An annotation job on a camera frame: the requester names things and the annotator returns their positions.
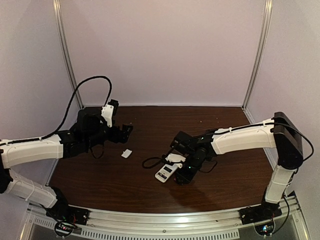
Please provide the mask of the white remote control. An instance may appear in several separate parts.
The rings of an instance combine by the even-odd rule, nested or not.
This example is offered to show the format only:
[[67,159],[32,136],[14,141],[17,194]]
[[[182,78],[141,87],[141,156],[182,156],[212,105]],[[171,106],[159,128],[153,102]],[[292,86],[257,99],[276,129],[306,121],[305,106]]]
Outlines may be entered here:
[[177,164],[169,165],[165,164],[156,174],[155,178],[161,183],[165,183],[178,169]]

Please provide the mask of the white battery cover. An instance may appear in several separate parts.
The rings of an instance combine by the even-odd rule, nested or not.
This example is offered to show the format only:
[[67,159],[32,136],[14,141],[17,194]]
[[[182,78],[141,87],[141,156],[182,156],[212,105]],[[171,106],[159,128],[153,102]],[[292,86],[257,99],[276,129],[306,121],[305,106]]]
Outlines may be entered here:
[[127,159],[127,158],[132,154],[132,152],[133,152],[132,150],[126,149],[126,150],[123,151],[123,153],[121,154],[121,157]]

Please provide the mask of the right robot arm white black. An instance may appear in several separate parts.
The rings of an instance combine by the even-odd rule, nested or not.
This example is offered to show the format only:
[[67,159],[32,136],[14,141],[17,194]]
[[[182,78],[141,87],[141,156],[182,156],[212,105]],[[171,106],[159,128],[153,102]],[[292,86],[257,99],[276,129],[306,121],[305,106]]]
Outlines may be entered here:
[[277,150],[277,165],[263,193],[261,204],[240,210],[244,223],[267,220],[282,214],[280,201],[283,193],[304,162],[302,134],[281,111],[259,123],[208,130],[199,136],[190,136],[180,131],[170,147],[165,159],[169,163],[178,164],[175,179],[181,185],[191,182],[204,161],[218,155],[250,149]]

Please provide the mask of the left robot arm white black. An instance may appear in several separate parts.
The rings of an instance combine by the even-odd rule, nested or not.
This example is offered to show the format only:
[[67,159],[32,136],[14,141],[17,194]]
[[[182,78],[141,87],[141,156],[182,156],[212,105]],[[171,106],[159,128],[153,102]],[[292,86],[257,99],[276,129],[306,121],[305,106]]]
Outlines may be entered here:
[[106,141],[125,144],[133,126],[115,125],[113,116],[117,107],[86,107],[77,114],[69,130],[55,132],[49,137],[2,140],[0,142],[0,192],[18,196],[42,205],[52,214],[66,215],[69,203],[56,187],[41,185],[16,173],[12,167],[42,160],[60,160],[92,153],[97,145]]

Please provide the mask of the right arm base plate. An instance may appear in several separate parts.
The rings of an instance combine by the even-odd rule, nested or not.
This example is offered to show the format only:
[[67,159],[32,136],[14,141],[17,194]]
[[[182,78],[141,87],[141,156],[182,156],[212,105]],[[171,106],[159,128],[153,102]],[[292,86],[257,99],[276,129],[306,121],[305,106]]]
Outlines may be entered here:
[[238,212],[243,225],[270,220],[282,215],[280,205],[274,203],[248,206],[241,208]]

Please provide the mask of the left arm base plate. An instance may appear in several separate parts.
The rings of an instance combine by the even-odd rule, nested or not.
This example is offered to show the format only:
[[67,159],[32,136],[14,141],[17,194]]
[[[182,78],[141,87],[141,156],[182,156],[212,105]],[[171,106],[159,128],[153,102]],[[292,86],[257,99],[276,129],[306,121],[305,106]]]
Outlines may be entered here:
[[64,203],[56,203],[52,208],[45,208],[46,216],[54,220],[85,226],[89,217],[86,208],[74,207]]

